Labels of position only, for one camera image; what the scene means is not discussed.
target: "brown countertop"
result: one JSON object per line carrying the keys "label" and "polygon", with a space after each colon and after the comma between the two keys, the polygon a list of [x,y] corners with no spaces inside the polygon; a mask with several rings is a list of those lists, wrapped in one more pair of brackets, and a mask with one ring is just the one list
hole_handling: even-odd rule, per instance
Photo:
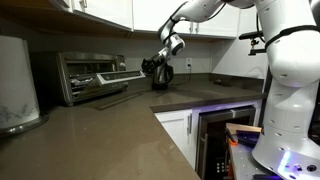
{"label": "brown countertop", "polygon": [[49,121],[0,139],[0,179],[199,179],[153,112],[259,100],[266,94],[193,79],[57,106]]}

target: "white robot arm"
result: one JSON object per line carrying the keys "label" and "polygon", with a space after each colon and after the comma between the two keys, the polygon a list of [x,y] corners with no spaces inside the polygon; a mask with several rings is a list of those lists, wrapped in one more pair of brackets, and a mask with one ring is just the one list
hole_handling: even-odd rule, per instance
{"label": "white robot arm", "polygon": [[283,179],[320,180],[320,148],[308,138],[320,78],[320,33],[308,0],[183,3],[158,31],[166,47],[160,54],[178,55],[183,50],[185,44],[173,30],[176,23],[204,22],[223,3],[238,8],[256,6],[273,76],[253,157]]}
{"label": "white robot arm", "polygon": [[231,0],[194,0],[182,3],[178,9],[169,17],[169,19],[159,28],[158,37],[165,48],[160,50],[151,59],[144,59],[141,67],[143,72],[151,74],[153,71],[166,61],[172,54],[178,55],[185,47],[184,41],[174,31],[174,26],[179,21],[205,22],[216,12],[224,3],[239,8],[252,7],[254,4],[250,1],[232,1]]}

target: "wall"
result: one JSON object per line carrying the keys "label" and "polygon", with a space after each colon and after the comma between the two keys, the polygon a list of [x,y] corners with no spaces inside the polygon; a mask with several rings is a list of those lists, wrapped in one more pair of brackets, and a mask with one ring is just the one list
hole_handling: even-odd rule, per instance
{"label": "wall", "polygon": [[[110,39],[99,37],[46,35],[0,18],[2,35],[20,37],[28,42],[29,51],[86,51],[126,56],[127,70],[141,69],[144,58],[150,58],[163,48],[158,40]],[[193,58],[192,73],[212,71],[212,44],[186,42],[185,50],[172,57],[169,64],[175,73],[189,73],[185,58]]]}
{"label": "wall", "polygon": [[[256,9],[241,10],[238,36],[253,31],[256,31]],[[255,49],[263,48],[263,45],[264,43],[260,41]],[[218,42],[213,44],[213,49],[221,50],[218,50],[220,53],[213,54],[212,73],[259,79],[266,77],[268,67],[267,55],[264,53],[248,56],[251,49],[250,40],[240,41],[236,39],[232,42]]]}

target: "cabinet handle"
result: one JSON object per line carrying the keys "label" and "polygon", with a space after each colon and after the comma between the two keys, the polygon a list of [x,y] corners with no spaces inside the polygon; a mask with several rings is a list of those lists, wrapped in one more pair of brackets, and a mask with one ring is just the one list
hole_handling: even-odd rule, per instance
{"label": "cabinet handle", "polygon": [[192,130],[192,114],[190,114],[190,116],[188,116],[188,128],[187,128],[187,134],[191,134],[191,130]]}
{"label": "cabinet handle", "polygon": [[87,7],[88,7],[87,0],[80,0],[79,3],[80,3],[84,8],[87,8]]}
{"label": "cabinet handle", "polygon": [[189,31],[190,31],[190,33],[193,32],[193,22],[190,23]]}
{"label": "cabinet handle", "polygon": [[199,32],[199,23],[197,23],[197,27],[196,27],[196,33],[198,34]]}

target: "toaster oven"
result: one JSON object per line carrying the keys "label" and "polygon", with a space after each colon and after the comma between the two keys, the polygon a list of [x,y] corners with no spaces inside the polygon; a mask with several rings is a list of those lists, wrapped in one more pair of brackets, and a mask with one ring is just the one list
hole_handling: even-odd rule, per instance
{"label": "toaster oven", "polygon": [[128,82],[117,81],[119,76],[141,75],[139,72],[126,71],[122,55],[36,52],[30,54],[30,59],[39,99],[48,100],[48,97],[52,97],[67,106],[96,96],[124,91]]}

